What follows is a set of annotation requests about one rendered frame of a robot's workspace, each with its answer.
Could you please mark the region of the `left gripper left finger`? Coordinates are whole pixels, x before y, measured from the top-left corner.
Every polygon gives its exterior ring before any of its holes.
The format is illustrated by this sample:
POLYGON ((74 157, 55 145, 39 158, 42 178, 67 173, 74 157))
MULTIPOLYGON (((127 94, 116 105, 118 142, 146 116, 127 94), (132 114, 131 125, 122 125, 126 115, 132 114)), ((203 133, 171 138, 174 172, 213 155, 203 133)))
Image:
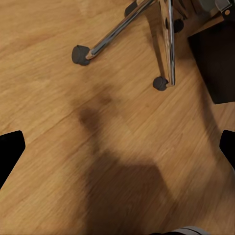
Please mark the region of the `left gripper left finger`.
POLYGON ((0 136, 0 188, 4 185, 25 150, 21 130, 0 136))

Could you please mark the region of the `swivel chair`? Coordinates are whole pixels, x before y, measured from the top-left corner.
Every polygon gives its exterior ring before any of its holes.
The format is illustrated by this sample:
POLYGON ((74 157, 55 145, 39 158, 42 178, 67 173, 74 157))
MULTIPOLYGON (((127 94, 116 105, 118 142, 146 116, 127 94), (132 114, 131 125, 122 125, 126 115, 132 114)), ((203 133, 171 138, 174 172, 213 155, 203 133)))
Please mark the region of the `swivel chair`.
MULTIPOLYGON (((110 33, 108 33, 92 49, 76 45, 72 50, 72 61, 80 65, 88 65, 92 58, 96 57, 118 34, 120 34, 142 11, 154 3, 160 4, 164 46, 166 52, 169 81, 160 76, 155 79, 153 86, 160 91, 175 86, 175 44, 174 33, 180 32, 184 27, 184 21, 189 18, 189 13, 183 0, 136 0, 125 9, 126 18, 121 21, 110 33), (174 8, 183 16, 174 20, 174 8)), ((235 21, 235 0, 198 0, 202 9, 211 11, 217 6, 224 20, 235 21)))

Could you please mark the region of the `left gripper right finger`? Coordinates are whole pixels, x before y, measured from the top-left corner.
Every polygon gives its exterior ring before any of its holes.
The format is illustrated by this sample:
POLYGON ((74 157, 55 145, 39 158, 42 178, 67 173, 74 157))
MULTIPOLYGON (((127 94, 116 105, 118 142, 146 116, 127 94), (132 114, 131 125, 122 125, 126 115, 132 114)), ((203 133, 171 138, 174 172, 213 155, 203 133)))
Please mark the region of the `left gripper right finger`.
POLYGON ((235 132, 223 130, 219 148, 235 170, 235 132))

